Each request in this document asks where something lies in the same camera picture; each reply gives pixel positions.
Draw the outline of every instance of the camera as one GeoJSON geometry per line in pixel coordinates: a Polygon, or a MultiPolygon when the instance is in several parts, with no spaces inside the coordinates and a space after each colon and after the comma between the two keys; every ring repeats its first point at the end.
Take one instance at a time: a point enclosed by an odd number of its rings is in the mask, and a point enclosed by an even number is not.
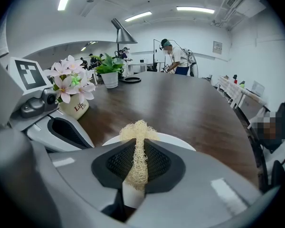
{"type": "Polygon", "coordinates": [[[31,98],[22,105],[20,114],[23,118],[30,118],[53,111],[57,107],[56,92],[53,89],[44,89],[40,98],[31,98]]]}

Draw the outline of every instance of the person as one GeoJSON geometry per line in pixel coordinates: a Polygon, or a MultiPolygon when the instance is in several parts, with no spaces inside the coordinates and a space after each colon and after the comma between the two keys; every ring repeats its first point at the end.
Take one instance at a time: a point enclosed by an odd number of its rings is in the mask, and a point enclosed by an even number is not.
{"type": "Polygon", "coordinates": [[[91,54],[89,55],[89,57],[91,58],[89,69],[92,69],[92,68],[98,66],[97,59],[96,59],[95,57],[91,57],[91,56],[93,56],[93,53],[91,53],[91,54]]]}
{"type": "Polygon", "coordinates": [[[123,53],[122,53],[122,60],[124,60],[123,62],[123,77],[128,77],[131,76],[133,74],[132,71],[132,67],[129,64],[129,62],[133,61],[133,59],[130,58],[131,54],[129,52],[129,48],[124,47],[123,49],[123,53]]]}
{"type": "Polygon", "coordinates": [[[118,51],[118,58],[122,59],[123,56],[123,50],[118,51]]]}
{"type": "MultiPolygon", "coordinates": [[[[104,56],[104,55],[103,55],[102,53],[100,53],[99,57],[100,57],[101,59],[102,59],[103,56],[104,56]]],[[[100,66],[100,65],[102,64],[102,61],[103,61],[103,59],[102,59],[102,60],[97,60],[98,66],[100,66]]]]}
{"type": "Polygon", "coordinates": [[[87,69],[87,61],[85,61],[82,57],[80,60],[82,61],[82,64],[80,64],[80,66],[83,66],[84,69],[87,69]]]}
{"type": "Polygon", "coordinates": [[[167,72],[175,70],[175,74],[187,75],[190,67],[187,54],[180,47],[173,47],[167,39],[162,40],[161,46],[172,56],[172,64],[169,66],[167,72]]]}

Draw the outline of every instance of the white shirt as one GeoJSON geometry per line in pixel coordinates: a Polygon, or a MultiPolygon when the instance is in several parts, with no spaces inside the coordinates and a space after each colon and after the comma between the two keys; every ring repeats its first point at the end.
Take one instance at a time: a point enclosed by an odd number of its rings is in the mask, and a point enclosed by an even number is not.
{"type": "Polygon", "coordinates": [[[179,67],[189,67],[187,54],[180,47],[173,47],[172,60],[174,63],[180,62],[179,67]]]}

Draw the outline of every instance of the green plant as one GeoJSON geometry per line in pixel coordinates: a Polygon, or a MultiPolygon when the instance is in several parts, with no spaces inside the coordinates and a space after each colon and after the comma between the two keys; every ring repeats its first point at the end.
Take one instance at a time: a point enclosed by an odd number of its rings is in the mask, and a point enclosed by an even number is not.
{"type": "Polygon", "coordinates": [[[113,72],[120,72],[122,69],[122,66],[124,65],[124,62],[120,58],[112,58],[108,54],[105,54],[106,58],[102,62],[102,64],[99,67],[95,68],[95,71],[99,74],[108,74],[108,73],[113,73],[113,72]]]}

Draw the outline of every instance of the potted plant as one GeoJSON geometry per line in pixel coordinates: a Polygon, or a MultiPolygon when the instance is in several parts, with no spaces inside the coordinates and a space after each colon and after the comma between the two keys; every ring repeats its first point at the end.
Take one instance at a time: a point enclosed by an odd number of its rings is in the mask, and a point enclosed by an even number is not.
{"type": "Polygon", "coordinates": [[[90,82],[92,71],[84,70],[81,60],[67,59],[54,63],[51,69],[43,72],[52,77],[53,89],[57,92],[59,108],[78,120],[89,108],[87,100],[94,99],[91,91],[95,85],[90,82]]]}
{"type": "Polygon", "coordinates": [[[124,62],[120,58],[112,58],[105,54],[106,58],[102,64],[95,68],[95,71],[101,75],[107,89],[118,86],[118,72],[121,71],[124,62]]]}

